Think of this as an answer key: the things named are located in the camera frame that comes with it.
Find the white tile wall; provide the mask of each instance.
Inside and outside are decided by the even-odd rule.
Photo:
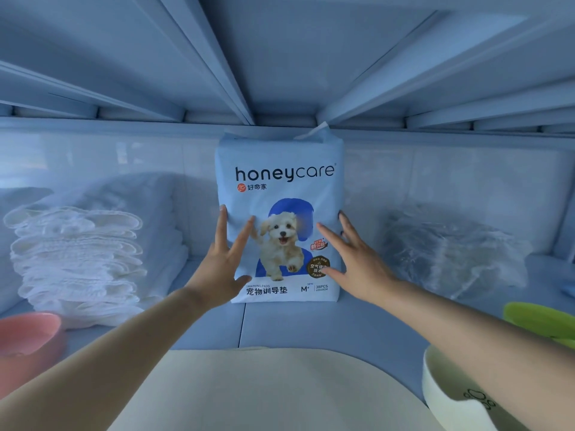
[[[178,226],[194,254],[212,241],[217,139],[0,132],[0,187],[55,190],[141,171],[182,175]],[[549,252],[573,181],[575,154],[488,148],[346,144],[345,209],[377,246],[379,217],[408,199],[437,202]]]

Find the white mat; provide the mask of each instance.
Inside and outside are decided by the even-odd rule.
[[[392,377],[320,349],[169,351],[109,431],[443,431]]]

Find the training pad package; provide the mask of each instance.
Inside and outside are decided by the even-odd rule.
[[[326,124],[285,141],[226,134],[216,178],[230,242],[256,217],[236,271],[252,281],[232,302],[337,301],[339,286],[321,270],[341,269],[341,257],[316,223],[341,231],[343,141]]]

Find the forearm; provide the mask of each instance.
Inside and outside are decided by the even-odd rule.
[[[532,431],[573,428],[573,351],[409,283],[376,303],[438,347]]]
[[[172,293],[3,399],[0,429],[105,431],[207,309],[189,289]]]

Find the pink bowl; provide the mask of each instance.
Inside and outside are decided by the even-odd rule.
[[[65,349],[66,334],[56,314],[0,319],[0,399],[52,367]]]

